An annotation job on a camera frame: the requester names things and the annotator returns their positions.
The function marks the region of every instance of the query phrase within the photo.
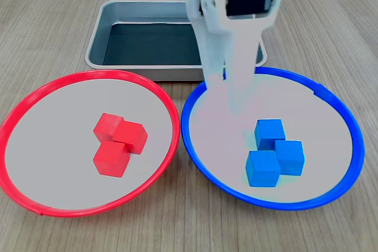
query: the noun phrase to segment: blue cube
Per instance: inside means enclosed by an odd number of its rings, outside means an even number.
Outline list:
[[[286,139],[281,119],[258,120],[255,138],[258,150],[274,150],[276,140]]]
[[[302,175],[305,165],[302,142],[277,140],[275,152],[283,175]]]
[[[250,151],[246,164],[249,185],[276,187],[281,168],[272,150]]]

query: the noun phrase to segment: red cube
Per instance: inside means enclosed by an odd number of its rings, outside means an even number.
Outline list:
[[[93,163],[101,175],[122,177],[129,160],[125,144],[104,141],[94,156]]]
[[[100,142],[112,141],[114,132],[121,121],[123,121],[121,116],[103,113],[93,133]]]
[[[113,140],[125,143],[130,153],[140,155],[146,144],[147,136],[143,125],[123,120],[114,132]]]

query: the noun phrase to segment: wooden table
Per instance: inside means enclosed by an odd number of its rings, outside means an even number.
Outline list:
[[[107,0],[0,0],[0,120],[31,91],[89,69],[84,53]],[[327,86],[360,124],[366,161],[340,199],[310,211],[264,210],[219,190],[180,141],[166,173],[105,214],[59,219],[0,190],[0,251],[378,251],[378,0],[284,0],[263,35],[267,66]],[[178,111],[195,84],[162,84]]]

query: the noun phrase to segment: metal tray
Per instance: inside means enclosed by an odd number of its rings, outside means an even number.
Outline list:
[[[197,41],[184,1],[104,3],[85,61],[91,68],[126,70],[153,81],[203,80]],[[265,62],[266,51],[260,41],[256,64]]]

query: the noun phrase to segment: cube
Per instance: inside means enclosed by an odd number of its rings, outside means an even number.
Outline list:
[[[302,142],[277,140],[275,142],[275,152],[282,175],[302,175],[305,165]]]
[[[121,121],[117,127],[113,140],[125,143],[130,153],[140,155],[147,141],[147,132],[143,125],[130,121]]]
[[[103,113],[93,133],[100,142],[112,141],[114,132],[121,121],[123,121],[121,116]]]
[[[286,139],[281,119],[258,120],[255,138],[258,150],[274,150],[276,140]]]
[[[122,177],[130,155],[123,143],[104,141],[94,156],[93,163],[101,175]]]
[[[250,151],[246,170],[252,187],[276,187],[281,173],[276,153],[272,150]]]

